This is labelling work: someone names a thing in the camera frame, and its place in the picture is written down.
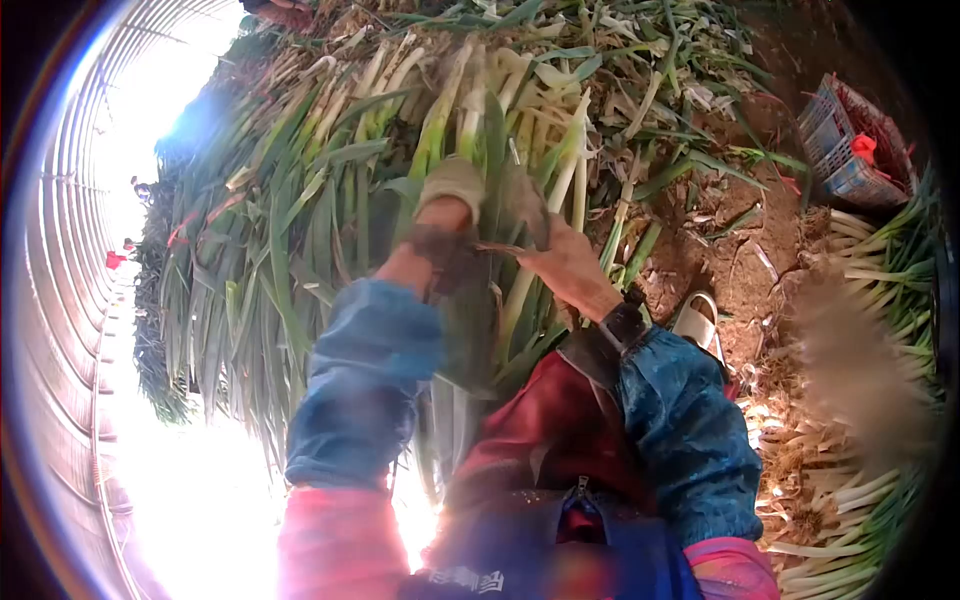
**sandal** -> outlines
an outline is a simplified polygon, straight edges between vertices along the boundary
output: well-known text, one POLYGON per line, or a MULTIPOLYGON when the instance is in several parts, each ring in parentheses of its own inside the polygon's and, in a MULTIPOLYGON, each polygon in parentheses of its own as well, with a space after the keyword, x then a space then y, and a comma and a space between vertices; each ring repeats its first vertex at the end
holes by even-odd
POLYGON ((706 350, 713 341, 717 328, 717 304, 707 292, 694 292, 686 297, 684 304, 677 315, 677 321, 670 330, 682 338, 706 350), (708 319, 700 310, 693 307, 693 301, 703 299, 712 312, 712 319, 708 319))

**blue plastic crate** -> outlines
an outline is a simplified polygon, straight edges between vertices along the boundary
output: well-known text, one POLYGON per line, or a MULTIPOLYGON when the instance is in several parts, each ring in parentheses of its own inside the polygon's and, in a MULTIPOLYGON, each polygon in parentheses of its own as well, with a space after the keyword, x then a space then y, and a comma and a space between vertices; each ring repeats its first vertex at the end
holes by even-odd
POLYGON ((804 151, 818 180, 827 193, 864 207, 903 204, 913 195, 917 176, 906 154, 903 137, 893 120, 870 104, 863 96, 831 75, 825 75, 820 88, 798 119, 804 151), (894 154, 902 161, 908 180, 907 193, 896 187, 863 158, 853 155, 851 142, 857 133, 837 96, 837 90, 849 104, 866 109, 876 125, 890 140, 894 154))

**watch strap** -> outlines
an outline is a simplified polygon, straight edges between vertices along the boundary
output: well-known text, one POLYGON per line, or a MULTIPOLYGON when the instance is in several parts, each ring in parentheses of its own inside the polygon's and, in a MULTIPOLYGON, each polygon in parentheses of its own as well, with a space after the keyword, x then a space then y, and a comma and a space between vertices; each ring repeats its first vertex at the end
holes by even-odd
POLYGON ((640 311, 626 302, 620 302, 597 326, 620 356, 635 348, 647 332, 640 311))

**sunlight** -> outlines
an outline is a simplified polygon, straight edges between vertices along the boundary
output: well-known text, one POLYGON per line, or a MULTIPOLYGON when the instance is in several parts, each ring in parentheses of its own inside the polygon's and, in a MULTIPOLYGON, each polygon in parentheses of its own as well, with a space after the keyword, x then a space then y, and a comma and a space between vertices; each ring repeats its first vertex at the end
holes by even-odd
MULTIPOLYGON (((207 82, 217 56, 236 36, 244 12, 224 5, 217 18, 198 18, 161 39, 108 88, 108 109, 96 123, 98 186, 110 190, 107 212, 120 240, 139 240, 145 209, 130 178, 156 181, 156 141, 170 131, 184 106, 207 82)), ((122 269, 130 276, 136 265, 122 269)), ((122 317, 116 394, 111 418, 120 434, 115 475, 134 506, 133 520, 144 559, 170 596, 272 598, 276 595, 276 538, 286 490, 271 480, 263 448, 242 423, 216 415, 214 426, 168 427, 137 390, 132 360, 132 314, 122 317)), ((437 518, 414 471, 397 478, 394 497, 400 535, 412 570, 433 539, 437 518)))

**glove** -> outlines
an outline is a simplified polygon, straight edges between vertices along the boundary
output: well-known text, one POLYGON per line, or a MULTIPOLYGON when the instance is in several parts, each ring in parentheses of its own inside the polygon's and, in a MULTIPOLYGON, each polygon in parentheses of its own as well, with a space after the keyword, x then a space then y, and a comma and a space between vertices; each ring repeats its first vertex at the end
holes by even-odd
POLYGON ((480 204, 483 203, 485 195, 480 171, 469 160, 459 156, 446 158, 423 181, 414 221, 417 221, 420 212, 431 202, 438 198, 453 197, 470 207, 470 217, 476 225, 480 219, 480 204))

